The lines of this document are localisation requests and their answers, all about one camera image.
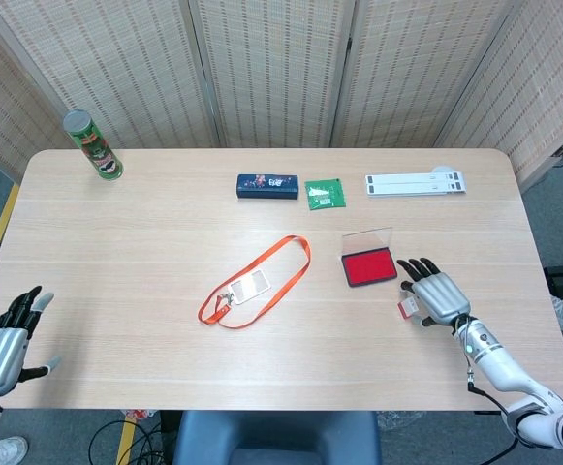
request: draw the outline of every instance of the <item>pringles can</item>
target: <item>pringles can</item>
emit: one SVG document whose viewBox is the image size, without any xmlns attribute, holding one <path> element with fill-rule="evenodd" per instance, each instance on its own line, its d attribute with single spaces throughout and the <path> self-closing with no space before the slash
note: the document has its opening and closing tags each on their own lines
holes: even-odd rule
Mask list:
<svg viewBox="0 0 563 465">
<path fill-rule="evenodd" d="M 109 145 L 91 116 L 84 109 L 71 109 L 64 116 L 66 131 L 87 160 L 91 162 L 103 179 L 117 179 L 122 175 L 124 167 Z"/>
</svg>

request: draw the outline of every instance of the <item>orange lanyard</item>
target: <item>orange lanyard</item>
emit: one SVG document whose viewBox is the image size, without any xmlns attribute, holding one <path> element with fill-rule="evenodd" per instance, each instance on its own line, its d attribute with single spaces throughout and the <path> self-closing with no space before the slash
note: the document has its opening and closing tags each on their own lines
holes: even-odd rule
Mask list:
<svg viewBox="0 0 563 465">
<path fill-rule="evenodd" d="M 221 319 L 225 315 L 227 315 L 227 313 L 232 309 L 232 301 L 231 301 L 231 296 L 229 294 L 217 295 L 216 305 L 214 305 L 214 313 L 209 317 L 206 318 L 203 317 L 203 312 L 205 311 L 205 308 L 210 303 L 214 295 L 218 293 L 221 288 L 224 288 L 225 286 L 227 286 L 228 284 L 230 284 L 231 282 L 233 282 L 243 274 L 248 273 L 253 268 L 255 268 L 258 264 L 261 264 L 266 259 L 268 259 L 281 247 L 288 244 L 289 242 L 292 242 L 293 240 L 297 240 L 302 246 L 302 249 L 304 250 L 304 253 L 307 256 L 307 263 L 305 263 L 304 266 L 298 271 L 298 273 L 292 276 L 292 278 L 290 278 L 290 280 L 283 285 L 283 287 L 279 290 L 279 292 L 277 292 L 277 294 L 274 295 L 274 297 L 264 306 L 264 308 L 262 308 L 262 310 L 260 310 L 260 312 L 255 316 L 253 320 L 238 326 L 228 326 L 228 325 L 223 325 L 223 323 L 221 323 Z M 302 237 L 301 235 L 286 235 L 281 240 L 279 240 L 276 244 L 274 244 L 272 247 L 270 247 L 268 250 L 262 253 L 257 259 L 255 259 L 253 262 L 251 262 L 246 267 L 244 267 L 241 271 L 236 273 L 231 278 L 228 278 L 222 284 L 218 285 L 214 289 L 214 291 L 210 293 L 208 298 L 203 303 L 202 308 L 200 308 L 197 317 L 200 319 L 200 322 L 205 323 L 206 325 L 214 325 L 215 323 L 218 323 L 220 326 L 226 327 L 228 329 L 242 329 L 244 327 L 250 326 L 253 323 L 255 323 L 257 320 L 259 320 L 260 317 L 262 317 L 268 310 L 270 310 L 277 303 L 279 303 L 279 300 L 281 300 L 283 296 L 287 294 L 288 291 L 294 286 L 294 284 L 298 282 L 298 280 L 302 277 L 302 275 L 305 273 L 305 271 L 307 270 L 310 264 L 311 264 L 311 247 L 309 246 L 309 242 L 307 241 L 307 239 Z M 220 306 L 223 300 L 225 300 L 226 303 L 225 305 Z"/>
</svg>

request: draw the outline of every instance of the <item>green packet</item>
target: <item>green packet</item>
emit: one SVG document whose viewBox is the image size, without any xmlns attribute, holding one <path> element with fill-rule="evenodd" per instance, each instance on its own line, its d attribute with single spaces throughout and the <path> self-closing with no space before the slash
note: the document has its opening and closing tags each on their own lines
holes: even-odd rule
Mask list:
<svg viewBox="0 0 563 465">
<path fill-rule="evenodd" d="M 304 187 L 307 189 L 307 200 L 309 201 L 310 210 L 346 206 L 339 179 L 307 181 L 304 183 Z"/>
</svg>

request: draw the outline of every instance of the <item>chair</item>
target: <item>chair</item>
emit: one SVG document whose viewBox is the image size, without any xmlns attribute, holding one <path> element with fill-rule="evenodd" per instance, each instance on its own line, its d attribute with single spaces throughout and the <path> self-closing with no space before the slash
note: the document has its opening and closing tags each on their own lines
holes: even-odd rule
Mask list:
<svg viewBox="0 0 563 465">
<path fill-rule="evenodd" d="M 381 465 L 374 412 L 187 411 L 173 465 Z"/>
</svg>

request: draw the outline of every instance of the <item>wooden table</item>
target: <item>wooden table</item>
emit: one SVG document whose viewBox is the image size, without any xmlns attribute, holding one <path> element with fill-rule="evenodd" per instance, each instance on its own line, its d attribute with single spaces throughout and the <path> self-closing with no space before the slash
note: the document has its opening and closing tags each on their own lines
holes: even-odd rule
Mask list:
<svg viewBox="0 0 563 465">
<path fill-rule="evenodd" d="M 37 284 L 55 292 L 26 365 L 55 355 L 63 361 L 50 376 L 18 386 L 5 407 L 490 408 L 466 392 L 465 361 L 451 330 L 401 319 L 403 270 L 387 283 L 346 284 L 341 235 L 387 226 L 396 258 L 430 257 L 446 270 L 473 314 L 532 376 L 563 396 L 563 340 L 501 152 L 116 153 L 125 171 L 112 182 L 77 150 L 45 151 L 29 164 L 0 252 L 0 313 Z M 468 193 L 365 194 L 368 173 L 438 165 L 463 171 Z M 238 200 L 241 172 L 297 174 L 299 198 Z M 343 183 L 347 207 L 310 211 L 302 183 L 333 177 Z M 198 322 L 197 310 L 217 284 L 290 233 L 309 239 L 313 262 L 270 313 L 239 331 Z M 303 260 L 297 244 L 287 247 L 266 264 L 269 279 L 282 282 Z M 253 309 L 236 307 L 232 321 Z M 481 375 L 477 386 L 490 390 Z"/>
</svg>

